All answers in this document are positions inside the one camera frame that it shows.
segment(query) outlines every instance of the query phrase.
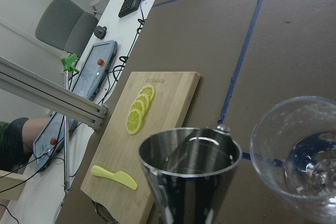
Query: cable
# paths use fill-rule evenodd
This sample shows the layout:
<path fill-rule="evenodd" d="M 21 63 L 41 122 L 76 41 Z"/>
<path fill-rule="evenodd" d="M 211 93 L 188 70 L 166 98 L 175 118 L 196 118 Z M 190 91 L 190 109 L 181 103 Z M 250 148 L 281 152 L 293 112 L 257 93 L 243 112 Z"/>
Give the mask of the cable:
<path fill-rule="evenodd" d="M 32 177 L 34 177 L 38 172 L 39 172 L 39 170 L 38 170 L 37 172 L 35 172 L 34 174 L 32 174 L 32 175 L 31 175 L 29 178 L 27 178 L 26 180 L 20 182 L 19 184 L 15 185 L 15 186 L 12 186 L 12 187 L 10 187 L 10 188 L 7 188 L 7 189 L 5 189 L 5 190 L 0 191 L 0 194 L 3 193 L 3 192 L 5 192 L 5 191 L 11 190 L 11 189 L 13 189 L 13 188 L 15 188 L 15 187 L 17 187 L 17 186 L 19 186 L 19 185 L 22 185 L 23 183 L 26 183 L 28 180 L 30 180 Z"/>
<path fill-rule="evenodd" d="M 123 71 L 123 69 L 124 69 L 124 67 L 125 67 L 125 64 L 127 63 L 127 60 L 128 60 L 128 58 L 129 58 L 129 55 L 130 55 L 130 53 L 131 53 L 131 51 L 132 51 L 132 49 L 133 49 L 133 46 L 134 46 L 134 44 L 135 44 L 135 41 L 137 40 L 137 37 L 138 37 L 138 35 L 140 34 L 141 29 L 142 29 L 142 27 L 143 27 L 143 25 L 144 25 L 144 23 L 145 23 L 145 21 L 146 21 L 146 19 L 144 18 L 144 15 L 143 15 L 143 10 L 142 10 L 142 3 L 143 3 L 144 1 L 147 1 L 147 0 L 142 0 L 141 3 L 140 3 L 140 11 L 141 11 L 141 17 L 142 17 L 142 18 L 138 18 L 138 22 L 140 23 L 140 25 L 139 25 L 139 27 L 136 29 L 137 31 L 136 31 L 135 37 L 134 37 L 134 39 L 133 39 L 132 45 L 131 45 L 131 47 L 130 47 L 130 50 L 128 51 L 128 53 L 127 53 L 126 56 L 120 56 L 120 57 L 119 57 L 119 60 L 122 62 L 122 64 L 113 67 L 112 71 L 108 72 L 108 74 L 107 74 L 107 79 L 108 79 L 109 87 L 108 87 L 108 89 L 107 89 L 107 91 L 106 91 L 104 97 L 98 102 L 98 104 L 100 104 L 100 103 L 104 103 L 105 98 L 110 94 L 110 92 L 112 91 L 114 85 L 118 82 L 118 80 L 119 80 L 119 79 L 118 79 L 118 78 L 119 78 L 119 75 L 120 75 L 121 72 Z M 114 82 L 113 82 L 112 85 L 111 85 L 111 83 L 110 83 L 110 78 L 109 78 L 109 74 L 110 74 L 110 73 L 113 74 L 113 78 L 114 78 Z"/>
<path fill-rule="evenodd" d="M 26 144 L 25 142 L 23 142 L 23 141 L 22 141 L 22 143 L 23 143 L 28 149 L 30 149 L 30 151 L 32 152 L 34 158 L 36 158 L 36 155 L 35 155 L 34 151 L 30 148 L 30 146 L 29 146 L 28 144 Z"/>
<path fill-rule="evenodd" d="M 61 158 L 61 157 L 52 157 L 51 159 L 60 159 L 60 160 L 62 160 L 63 162 L 65 162 L 65 161 L 64 161 L 64 158 Z"/>
<path fill-rule="evenodd" d="M 73 130 L 69 131 L 69 133 L 71 133 L 71 134 L 72 134 L 72 133 L 75 131 L 75 129 L 77 129 L 77 128 L 78 128 L 78 126 L 80 126 L 81 124 L 82 124 L 82 123 L 79 123 L 79 124 L 77 124 L 77 125 L 76 125 L 76 127 L 75 127 Z"/>
<path fill-rule="evenodd" d="M 75 174 L 73 174 L 73 175 L 69 175 L 69 177 L 70 177 L 70 178 L 75 177 L 75 175 L 77 174 L 77 171 L 75 172 Z"/>
<path fill-rule="evenodd" d="M 77 66 L 78 62 L 79 62 L 79 59 L 75 62 L 74 67 Z M 70 81 L 70 83 L 69 83 L 69 90 L 71 90 L 71 84 L 72 84 L 73 77 L 75 77 L 78 74 L 79 74 L 79 72 L 76 72 L 76 73 L 74 73 L 73 71 L 71 72 L 71 77 L 69 78 L 69 81 Z"/>
<path fill-rule="evenodd" d="M 18 169 L 13 170 L 13 171 L 11 171 L 11 172 L 8 172 L 8 173 L 7 173 L 6 175 L 4 175 L 4 176 L 1 176 L 0 179 L 3 178 L 3 177 L 6 177 L 6 176 L 8 176 L 8 175 L 10 175 L 10 174 L 12 174 L 12 173 L 14 173 L 14 172 L 16 172 L 16 171 L 18 171 L 18 170 L 20 170 L 22 167 L 25 167 L 25 166 L 29 165 L 30 163 L 32 163 L 32 162 L 34 162 L 34 161 L 36 161 L 36 160 L 42 158 L 43 156 L 48 155 L 48 153 L 51 152 L 51 150 L 54 149 L 55 147 L 56 147 L 56 146 L 54 146 L 53 148 L 51 148 L 48 152 L 43 153 L 41 156 L 39 156 L 39 157 L 37 157 L 37 158 L 34 158 L 32 161 L 28 162 L 27 164 L 25 164 L 25 165 L 23 165 L 23 166 L 20 166 Z"/>
<path fill-rule="evenodd" d="M 11 214 L 11 212 L 10 212 L 9 209 L 8 209 L 8 207 L 6 207 L 5 205 L 2 205 L 2 204 L 0 204 L 0 206 L 3 206 L 4 208 L 6 208 L 6 210 L 7 210 L 8 213 L 9 213 L 9 215 L 10 215 L 14 220 L 16 220 L 17 224 L 20 224 L 19 221 L 18 221 L 18 219 L 16 219 L 16 218 Z"/>
<path fill-rule="evenodd" d="M 57 134 L 57 143 L 53 146 L 53 148 L 51 149 L 52 150 L 52 153 L 50 154 L 50 156 L 48 155 L 48 157 L 52 157 L 54 152 L 57 150 L 56 149 L 56 146 L 58 145 L 59 142 L 61 142 L 64 137 L 61 138 L 61 140 L 59 140 L 59 136 L 61 134 L 61 130 L 62 130 L 62 126 L 63 126 L 63 122 L 64 122 L 64 116 L 62 116 L 62 121 L 61 121 L 61 124 L 60 124 L 60 127 L 59 127 L 59 130 L 58 130 L 58 134 Z"/>

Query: yellow plastic knife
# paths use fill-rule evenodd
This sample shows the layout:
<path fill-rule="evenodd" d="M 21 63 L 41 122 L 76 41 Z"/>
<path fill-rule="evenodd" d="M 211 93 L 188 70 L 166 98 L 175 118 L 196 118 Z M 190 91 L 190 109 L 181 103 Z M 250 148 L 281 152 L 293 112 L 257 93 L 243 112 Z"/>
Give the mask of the yellow plastic knife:
<path fill-rule="evenodd" d="M 111 172 L 105 170 L 104 168 L 101 168 L 98 165 L 94 165 L 91 168 L 91 174 L 94 175 L 94 176 L 114 180 L 114 181 L 119 182 L 119 183 L 133 189 L 133 190 L 136 190 L 138 188 L 138 185 L 134 181 L 134 179 L 130 175 L 128 175 L 127 173 L 125 173 L 121 170 L 116 172 L 116 173 L 111 173 Z"/>

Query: aluminum rail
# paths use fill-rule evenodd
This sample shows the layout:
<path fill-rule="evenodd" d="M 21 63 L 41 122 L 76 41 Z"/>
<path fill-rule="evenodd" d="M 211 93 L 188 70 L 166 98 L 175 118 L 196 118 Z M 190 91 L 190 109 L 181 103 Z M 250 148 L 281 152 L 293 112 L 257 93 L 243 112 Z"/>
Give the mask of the aluminum rail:
<path fill-rule="evenodd" d="M 0 57 L 0 88 L 98 130 L 107 108 Z"/>

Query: green clip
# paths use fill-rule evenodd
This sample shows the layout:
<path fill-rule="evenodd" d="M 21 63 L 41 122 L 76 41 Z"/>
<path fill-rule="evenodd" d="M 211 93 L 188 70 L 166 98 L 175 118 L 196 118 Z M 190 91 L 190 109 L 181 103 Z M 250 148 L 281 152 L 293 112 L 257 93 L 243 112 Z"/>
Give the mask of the green clip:
<path fill-rule="evenodd" d="M 63 71 L 68 71 L 68 72 L 79 72 L 79 70 L 75 67 L 72 66 L 72 63 L 78 60 L 79 58 L 77 57 L 77 54 L 70 55 L 68 58 L 62 58 L 61 62 L 63 64 Z"/>

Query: green shirt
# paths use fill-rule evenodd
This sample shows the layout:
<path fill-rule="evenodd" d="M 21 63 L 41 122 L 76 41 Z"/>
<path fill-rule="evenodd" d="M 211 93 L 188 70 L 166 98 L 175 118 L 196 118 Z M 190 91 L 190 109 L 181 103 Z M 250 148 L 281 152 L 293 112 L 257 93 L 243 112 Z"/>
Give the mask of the green shirt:
<path fill-rule="evenodd" d="M 9 127 L 10 123 L 0 122 L 0 146 L 2 143 L 2 139 L 4 138 L 5 132 Z"/>

